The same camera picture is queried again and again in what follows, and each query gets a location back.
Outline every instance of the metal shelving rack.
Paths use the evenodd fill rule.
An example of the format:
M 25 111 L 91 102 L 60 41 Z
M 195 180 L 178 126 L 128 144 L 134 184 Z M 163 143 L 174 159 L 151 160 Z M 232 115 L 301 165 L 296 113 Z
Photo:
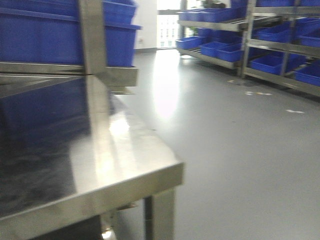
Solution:
M 257 27 L 264 26 L 265 24 L 270 24 L 272 22 L 278 22 L 278 21 L 279 21 L 279 18 L 273 17 L 273 16 L 258 16 L 254 18 L 254 22 Z M 224 22 L 179 20 L 178 24 L 184 27 L 206 28 L 206 29 L 212 29 L 212 30 L 223 30 L 223 31 L 243 33 L 248 29 L 249 21 L 247 17 L 247 18 L 232 19 Z M 219 65 L 228 69 L 241 70 L 242 61 L 229 62 L 229 61 L 221 60 L 219 58 L 206 56 L 201 54 L 200 48 L 198 47 L 193 49 L 177 48 L 177 50 L 182 55 L 189 55 L 189 56 L 198 58 L 200 60 L 203 60 L 205 62 Z
M 133 87 L 137 83 L 136 67 L 110 67 L 106 62 L 106 41 L 101 0 L 78 0 L 84 65 L 33 62 L 1 62 L 0 85 L 17 81 L 95 75 L 109 87 Z
M 242 66 L 242 77 L 252 76 L 262 80 L 266 80 L 278 85 L 282 85 L 291 89 L 299 90 L 315 96 L 320 96 L 320 87 L 308 83 L 304 83 L 294 79 L 294 73 L 285 73 L 288 64 L 289 54 L 299 54 L 312 58 L 320 58 L 320 48 L 298 45 L 293 43 L 281 43 L 274 41 L 264 41 L 252 39 L 252 30 L 255 23 L 253 21 L 256 16 L 281 16 L 288 17 L 291 20 L 291 27 L 295 26 L 295 21 L 298 17 L 320 17 L 320 7 L 305 7 L 299 6 L 300 0 L 295 0 L 295 6 L 287 7 L 256 7 L 257 0 L 249 0 L 250 10 L 248 20 L 248 34 L 244 47 L 244 59 Z M 260 48 L 271 51 L 278 51 L 284 53 L 282 70 L 280 75 L 275 75 L 248 67 L 249 49 Z

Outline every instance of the blue storage bin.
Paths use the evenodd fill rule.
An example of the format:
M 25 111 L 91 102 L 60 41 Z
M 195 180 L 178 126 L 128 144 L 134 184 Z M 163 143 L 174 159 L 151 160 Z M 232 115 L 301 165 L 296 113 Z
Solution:
M 203 22 L 204 17 L 201 13 L 202 11 L 190 11 L 187 13 L 187 19 L 193 22 Z
M 1 0 L 0 8 L 78 17 L 76 0 Z
M 201 45 L 201 54 L 216 58 L 217 57 L 217 49 L 228 46 L 229 43 L 213 41 L 207 44 Z
M 306 57 L 291 54 L 288 59 L 286 72 L 289 72 L 306 62 Z M 251 68 L 270 74 L 280 75 L 283 58 L 274 55 L 266 55 L 250 62 Z
M 219 59 L 228 61 L 228 62 L 237 62 L 241 59 L 243 51 L 241 50 L 241 43 L 229 45 L 220 49 L 217 49 L 217 57 Z
M 0 8 L 0 60 L 83 64 L 81 28 L 74 16 Z
M 203 12 L 204 8 L 198 8 L 198 9 L 192 9 L 192 10 L 187 10 L 187 11 L 182 11 L 182 12 L 178 12 L 179 14 L 179 20 L 183 20 L 183 21 L 191 21 L 191 13 L 199 13 L 199 12 Z
M 313 64 L 313 65 L 319 65 L 319 66 L 320 66 L 320 59 L 317 60 L 317 61 L 314 61 L 312 64 Z
M 238 7 L 238 18 L 242 19 L 247 16 L 247 7 Z
M 210 33 L 210 37 L 216 40 L 227 40 L 236 38 L 237 36 L 237 33 L 234 31 L 212 30 Z
M 125 23 L 105 24 L 108 66 L 132 67 L 136 32 L 140 29 L 141 26 Z
M 320 6 L 320 0 L 301 0 L 300 6 L 302 6 L 302 7 L 318 7 L 318 6 Z
M 222 47 L 217 50 L 217 57 L 219 59 L 228 61 L 228 62 L 237 62 L 241 60 L 241 56 L 243 54 L 243 51 L 241 50 L 242 44 L 234 44 L 234 45 L 229 45 L 226 47 Z M 254 48 L 251 47 L 249 50 L 249 57 L 261 55 L 263 53 L 266 53 L 267 50 L 265 49 L 259 49 L 259 48 Z
M 212 34 L 212 30 L 210 28 L 197 28 L 198 36 L 200 37 L 210 37 Z
M 140 28 L 106 24 L 109 66 L 132 66 Z M 0 29 L 0 61 L 84 64 L 81 28 L 74 16 L 0 8 Z
M 88 111 L 83 79 L 0 98 L 0 105 L 11 134 L 86 116 Z
M 106 23 L 131 24 L 137 5 L 133 0 L 104 0 L 103 9 Z
M 265 41 L 288 43 L 291 37 L 290 23 L 268 27 L 256 32 L 257 38 Z
M 295 24 L 295 38 L 320 29 L 320 18 L 301 18 Z
M 306 66 L 295 71 L 295 79 L 300 82 L 320 87 L 320 68 L 318 65 Z
M 206 8 L 201 14 L 204 22 L 220 23 L 237 18 L 239 11 L 236 8 Z
M 231 8 L 241 8 L 241 7 L 247 7 L 248 6 L 248 0 L 231 0 Z
M 193 49 L 202 45 L 205 41 L 205 37 L 191 36 L 184 37 L 175 41 L 175 45 L 178 49 Z
M 320 47 L 320 29 L 300 36 L 301 44 L 310 47 Z
M 294 6 L 295 0 L 258 0 L 257 7 L 289 7 Z

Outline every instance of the epoxy floor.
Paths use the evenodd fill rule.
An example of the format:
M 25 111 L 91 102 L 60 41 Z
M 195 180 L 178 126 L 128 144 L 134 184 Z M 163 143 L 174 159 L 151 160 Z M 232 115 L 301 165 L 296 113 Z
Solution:
M 139 54 L 121 96 L 186 162 L 176 240 L 319 240 L 320 99 L 175 50 Z M 118 240 L 142 240 L 142 203 Z

